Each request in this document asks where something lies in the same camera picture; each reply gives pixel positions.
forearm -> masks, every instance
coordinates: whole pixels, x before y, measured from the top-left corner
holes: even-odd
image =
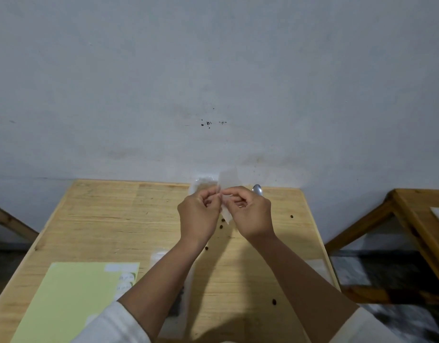
[[[170,307],[203,247],[180,240],[118,300],[151,340],[159,334]]]
[[[357,310],[347,299],[277,237],[252,245],[274,272],[312,343],[327,343]]]

hand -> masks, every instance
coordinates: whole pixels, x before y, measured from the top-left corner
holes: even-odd
[[[213,233],[221,210],[218,187],[195,192],[178,205],[180,213],[181,242],[194,244],[202,249]]]
[[[224,204],[232,214],[237,229],[251,244],[260,238],[275,237],[270,214],[270,200],[245,187],[230,187],[222,190]]]

green paper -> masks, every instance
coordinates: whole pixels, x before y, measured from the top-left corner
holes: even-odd
[[[140,263],[55,262],[11,343],[70,342],[127,288]]]

spoon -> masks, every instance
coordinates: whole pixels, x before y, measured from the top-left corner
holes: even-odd
[[[262,189],[261,186],[259,184],[256,184],[253,189],[251,189],[251,191],[253,191],[255,194],[262,196]]]

white shirt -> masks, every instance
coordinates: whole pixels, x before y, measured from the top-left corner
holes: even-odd
[[[113,302],[89,323],[72,343],[150,343],[133,316],[119,302]],[[343,324],[330,343],[401,343],[385,325],[364,308]]]

